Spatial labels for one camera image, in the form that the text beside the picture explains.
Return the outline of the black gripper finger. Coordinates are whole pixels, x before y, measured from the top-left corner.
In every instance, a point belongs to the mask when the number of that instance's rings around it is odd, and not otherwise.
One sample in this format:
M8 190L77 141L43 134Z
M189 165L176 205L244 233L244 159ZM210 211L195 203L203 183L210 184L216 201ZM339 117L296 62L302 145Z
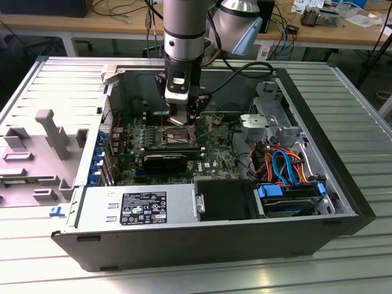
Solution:
M202 94L197 97L190 97L186 105L187 125L193 125L200 117L200 114L205 111L212 99L210 94Z
M163 99L166 104L169 106L169 116L174 116L178 113L178 108L176 104L170 104L169 102L166 101L165 97L165 90L166 90L166 85L167 85L167 79L166 79L166 74L164 72L161 72L157 75L154 76L156 86L160 95L160 98Z

